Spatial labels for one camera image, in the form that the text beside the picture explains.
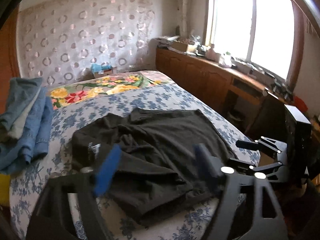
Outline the black pants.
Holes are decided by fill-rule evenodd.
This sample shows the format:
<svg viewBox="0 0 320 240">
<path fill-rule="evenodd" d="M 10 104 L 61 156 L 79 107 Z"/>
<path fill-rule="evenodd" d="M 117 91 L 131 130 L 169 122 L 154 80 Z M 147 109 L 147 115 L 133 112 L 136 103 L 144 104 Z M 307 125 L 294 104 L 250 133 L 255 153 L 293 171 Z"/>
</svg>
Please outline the black pants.
<svg viewBox="0 0 320 240">
<path fill-rule="evenodd" d="M 235 153 L 199 110 L 134 109 L 109 114 L 73 133 L 73 168 L 96 166 L 114 145 L 121 160 L 109 195 L 135 222 L 150 226 L 213 197 L 199 177 L 194 145 L 222 162 Z"/>
</svg>

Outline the yellow object beside bed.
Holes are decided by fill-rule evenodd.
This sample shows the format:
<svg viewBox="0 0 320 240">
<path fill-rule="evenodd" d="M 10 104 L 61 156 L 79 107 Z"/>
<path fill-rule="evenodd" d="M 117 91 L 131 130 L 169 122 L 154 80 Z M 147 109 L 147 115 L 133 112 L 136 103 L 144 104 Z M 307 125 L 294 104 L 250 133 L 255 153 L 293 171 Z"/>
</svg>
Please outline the yellow object beside bed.
<svg viewBox="0 0 320 240">
<path fill-rule="evenodd" d="M 4 207 L 10 206 L 10 176 L 0 174 L 0 204 Z"/>
</svg>

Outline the pink bottle on cabinet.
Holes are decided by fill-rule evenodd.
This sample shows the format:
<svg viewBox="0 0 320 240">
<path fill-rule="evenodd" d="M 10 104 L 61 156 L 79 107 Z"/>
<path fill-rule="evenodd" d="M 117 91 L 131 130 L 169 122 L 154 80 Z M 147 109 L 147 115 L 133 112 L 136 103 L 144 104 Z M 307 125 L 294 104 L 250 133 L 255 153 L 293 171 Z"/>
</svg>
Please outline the pink bottle on cabinet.
<svg viewBox="0 0 320 240">
<path fill-rule="evenodd" d="M 205 54 L 206 59 L 216 61 L 216 52 L 214 50 L 214 47 L 215 45 L 211 43 Z"/>
</svg>

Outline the wooden side cabinet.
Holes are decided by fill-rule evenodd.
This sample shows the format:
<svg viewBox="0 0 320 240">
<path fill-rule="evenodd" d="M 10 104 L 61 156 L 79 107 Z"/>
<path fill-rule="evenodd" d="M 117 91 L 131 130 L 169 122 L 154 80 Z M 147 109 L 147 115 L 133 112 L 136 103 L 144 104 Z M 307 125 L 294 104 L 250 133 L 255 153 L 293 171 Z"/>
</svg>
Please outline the wooden side cabinet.
<svg viewBox="0 0 320 240">
<path fill-rule="evenodd" d="M 163 48 L 156 50 L 156 68 L 242 132 L 285 125 L 284 101 L 236 70 Z"/>
</svg>

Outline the folded blue jeans stack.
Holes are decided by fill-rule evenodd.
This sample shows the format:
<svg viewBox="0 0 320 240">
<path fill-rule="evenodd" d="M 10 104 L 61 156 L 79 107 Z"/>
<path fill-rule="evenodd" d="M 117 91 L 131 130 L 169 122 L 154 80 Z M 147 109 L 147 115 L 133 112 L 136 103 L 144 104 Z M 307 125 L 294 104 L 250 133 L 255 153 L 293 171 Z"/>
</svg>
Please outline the folded blue jeans stack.
<svg viewBox="0 0 320 240">
<path fill-rule="evenodd" d="M 53 105 L 42 78 L 10 80 L 1 114 L 1 174 L 21 172 L 48 154 Z"/>
</svg>

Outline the blue floral bed sheet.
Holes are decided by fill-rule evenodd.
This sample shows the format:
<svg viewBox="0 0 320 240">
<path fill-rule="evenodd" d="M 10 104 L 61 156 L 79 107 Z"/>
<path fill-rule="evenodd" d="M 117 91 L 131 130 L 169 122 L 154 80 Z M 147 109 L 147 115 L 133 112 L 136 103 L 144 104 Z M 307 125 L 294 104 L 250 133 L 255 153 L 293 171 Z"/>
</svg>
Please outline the blue floral bed sheet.
<svg viewBox="0 0 320 240">
<path fill-rule="evenodd" d="M 193 146 L 257 165 L 260 153 L 236 147 L 245 135 L 176 84 L 100 95 L 53 109 L 48 153 L 12 177 L 11 226 L 21 239 L 51 176 L 92 166 L 121 147 L 110 191 L 98 198 L 115 239 L 200 239 L 217 200 L 199 180 Z"/>
</svg>

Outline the white circle-patterned curtain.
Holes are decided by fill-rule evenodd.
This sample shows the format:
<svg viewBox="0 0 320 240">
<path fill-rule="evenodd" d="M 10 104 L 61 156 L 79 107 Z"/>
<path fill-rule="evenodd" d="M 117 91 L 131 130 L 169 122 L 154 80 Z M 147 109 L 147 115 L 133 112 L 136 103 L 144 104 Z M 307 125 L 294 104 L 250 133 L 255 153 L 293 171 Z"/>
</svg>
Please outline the white circle-patterned curtain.
<svg viewBox="0 0 320 240">
<path fill-rule="evenodd" d="M 89 79 L 91 64 L 113 73 L 149 68 L 152 0 L 50 0 L 18 13 L 21 77 L 46 87 Z"/>
</svg>

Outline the cardboard box on cabinet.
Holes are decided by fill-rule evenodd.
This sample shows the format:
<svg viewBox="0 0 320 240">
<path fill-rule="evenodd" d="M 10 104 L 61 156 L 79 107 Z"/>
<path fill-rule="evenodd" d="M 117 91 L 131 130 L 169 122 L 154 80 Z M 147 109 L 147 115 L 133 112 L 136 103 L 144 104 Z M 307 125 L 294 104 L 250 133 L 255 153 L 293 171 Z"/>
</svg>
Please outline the cardboard box on cabinet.
<svg viewBox="0 0 320 240">
<path fill-rule="evenodd" d="M 173 41 L 171 44 L 171 48 L 181 51 L 181 52 L 190 52 L 193 53 L 197 49 L 196 44 L 185 44 L 180 41 Z"/>
</svg>

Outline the blue tissue box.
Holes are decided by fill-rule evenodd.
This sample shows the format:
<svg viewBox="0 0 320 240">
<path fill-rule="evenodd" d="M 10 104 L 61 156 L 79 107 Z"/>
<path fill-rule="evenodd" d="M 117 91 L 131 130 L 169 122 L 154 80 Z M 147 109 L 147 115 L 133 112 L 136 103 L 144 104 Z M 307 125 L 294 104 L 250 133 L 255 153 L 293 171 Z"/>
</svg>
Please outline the blue tissue box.
<svg viewBox="0 0 320 240">
<path fill-rule="evenodd" d="M 100 78 L 103 76 L 108 76 L 113 73 L 113 68 L 111 65 L 103 63 L 103 64 L 91 64 L 91 72 L 95 78 Z"/>
</svg>

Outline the window with brown frame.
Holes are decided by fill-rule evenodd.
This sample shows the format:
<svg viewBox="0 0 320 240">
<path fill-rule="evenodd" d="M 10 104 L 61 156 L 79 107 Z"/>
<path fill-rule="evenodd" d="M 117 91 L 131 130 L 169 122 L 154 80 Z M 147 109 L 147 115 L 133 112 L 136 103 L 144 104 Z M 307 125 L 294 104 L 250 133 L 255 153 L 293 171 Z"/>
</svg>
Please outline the window with brown frame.
<svg viewBox="0 0 320 240">
<path fill-rule="evenodd" d="M 293 0 L 208 0 L 206 43 L 290 89 L 304 50 L 304 18 Z"/>
</svg>

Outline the colourful floral blanket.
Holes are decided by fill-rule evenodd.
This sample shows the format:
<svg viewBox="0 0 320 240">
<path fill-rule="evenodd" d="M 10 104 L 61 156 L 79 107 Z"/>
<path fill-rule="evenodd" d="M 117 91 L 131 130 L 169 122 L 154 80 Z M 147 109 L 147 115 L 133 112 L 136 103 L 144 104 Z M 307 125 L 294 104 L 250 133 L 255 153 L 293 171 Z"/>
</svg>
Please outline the colourful floral blanket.
<svg viewBox="0 0 320 240">
<path fill-rule="evenodd" d="M 101 95 L 174 83 L 165 74 L 154 70 L 111 74 L 96 79 L 61 86 L 49 92 L 53 109 L 66 107 Z"/>
</svg>

